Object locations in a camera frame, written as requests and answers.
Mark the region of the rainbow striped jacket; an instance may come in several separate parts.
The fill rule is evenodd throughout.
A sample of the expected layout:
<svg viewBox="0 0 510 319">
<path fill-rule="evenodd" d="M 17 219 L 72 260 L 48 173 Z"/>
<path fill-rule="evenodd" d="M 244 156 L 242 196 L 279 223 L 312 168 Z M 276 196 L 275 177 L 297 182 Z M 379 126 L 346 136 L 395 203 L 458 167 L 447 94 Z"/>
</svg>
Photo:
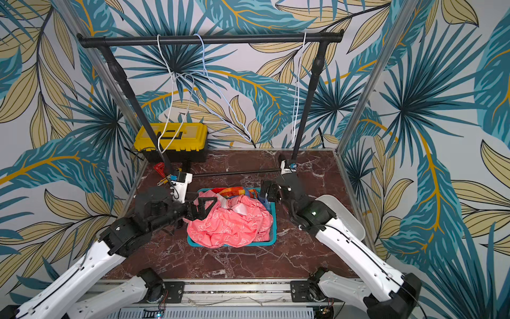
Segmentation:
<svg viewBox="0 0 510 319">
<path fill-rule="evenodd" d="M 245 188 L 245 187 L 216 187 L 211 190 L 215 194 L 219 194 L 224 198 L 233 198 L 236 196 L 245 195 L 252 199 L 258 198 L 259 189 Z"/>
</svg>

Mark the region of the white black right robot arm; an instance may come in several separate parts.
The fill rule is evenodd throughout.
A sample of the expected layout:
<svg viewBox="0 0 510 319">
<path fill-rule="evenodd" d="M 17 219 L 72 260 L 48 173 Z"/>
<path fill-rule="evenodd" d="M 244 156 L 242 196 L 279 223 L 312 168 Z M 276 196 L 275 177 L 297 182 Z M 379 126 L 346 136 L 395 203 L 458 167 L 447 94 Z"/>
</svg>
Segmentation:
<svg viewBox="0 0 510 319">
<path fill-rule="evenodd" d="M 357 279 L 325 268 L 308 280 L 316 299 L 336 299 L 356 307 L 369 318 L 409 318 L 418 306 L 421 280 L 396 270 L 364 243 L 365 228 L 333 195 L 310 197 L 297 174 L 285 171 L 278 181 L 265 180 L 260 195 L 279 203 L 291 222 L 332 250 Z"/>
</svg>

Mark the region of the light blue wire hanger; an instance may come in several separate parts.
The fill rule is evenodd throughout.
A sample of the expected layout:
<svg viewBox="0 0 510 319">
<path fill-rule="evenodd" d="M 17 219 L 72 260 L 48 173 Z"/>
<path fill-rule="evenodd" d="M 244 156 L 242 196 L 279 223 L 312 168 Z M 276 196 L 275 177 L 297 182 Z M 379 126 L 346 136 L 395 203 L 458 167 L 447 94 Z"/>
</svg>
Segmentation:
<svg viewBox="0 0 510 319">
<path fill-rule="evenodd" d="M 231 118 L 230 120 L 227 120 L 227 116 L 226 115 L 223 116 L 219 112 L 213 110 L 210 106 L 207 106 L 206 98 L 204 98 L 204 101 L 203 101 L 205 109 L 211 115 L 216 116 L 225 126 L 230 128 L 231 130 L 233 130 L 236 135 L 241 137 L 242 140 L 244 140 L 248 144 L 253 144 L 254 141 L 252 140 L 251 134 L 248 132 L 248 128 L 246 127 L 245 124 L 240 122 L 239 117 L 235 114 L 235 110 L 234 110 L 231 102 L 224 95 L 224 91 L 211 78 L 211 76 L 209 74 L 209 70 L 208 70 L 207 64 L 206 64 L 206 57 L 205 57 L 205 41 L 204 41 L 204 38 L 199 33 L 194 33 L 192 35 L 192 37 L 198 39 L 199 40 L 199 44 L 201 46 L 201 70 L 199 70 L 199 71 L 192 71 L 190 73 L 183 73 L 183 74 L 180 74 L 180 75 L 174 75 L 173 76 L 174 77 L 174 80 L 173 80 L 174 83 L 176 83 L 178 79 L 179 80 L 182 79 L 183 81 L 190 80 L 191 81 L 191 93 L 190 93 L 190 95 L 191 96 L 195 95 L 199 99 L 199 101 L 201 101 L 200 100 L 200 96 L 199 96 L 200 91 L 197 90 L 197 92 L 195 92 L 195 88 L 196 88 L 195 79 L 196 79 L 196 76 L 204 77 L 205 80 L 210 85 L 212 85 L 212 87 L 215 89 L 215 92 L 219 95 L 219 97 L 224 102 L 226 102 L 226 104 L 228 106 L 228 110 L 231 111 L 234 114 L 234 118 L 233 119 Z"/>
</svg>

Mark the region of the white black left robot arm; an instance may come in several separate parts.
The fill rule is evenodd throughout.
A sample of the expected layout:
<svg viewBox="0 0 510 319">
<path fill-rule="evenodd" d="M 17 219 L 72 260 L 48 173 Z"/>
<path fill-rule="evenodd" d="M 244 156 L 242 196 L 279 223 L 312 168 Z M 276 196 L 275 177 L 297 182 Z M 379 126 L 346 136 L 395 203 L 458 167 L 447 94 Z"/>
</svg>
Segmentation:
<svg viewBox="0 0 510 319">
<path fill-rule="evenodd" d="M 180 220 L 205 219 L 218 203 L 216 195 L 188 201 L 170 190 L 153 187 L 138 194 L 130 215 L 111 224 L 73 266 L 37 296 L 23 304 L 9 305 L 2 318 L 103 318 L 142 300 L 160 304 L 165 283 L 153 270 L 144 269 L 128 282 L 90 299 L 83 299 L 106 273 L 149 243 L 153 233 Z"/>
</svg>

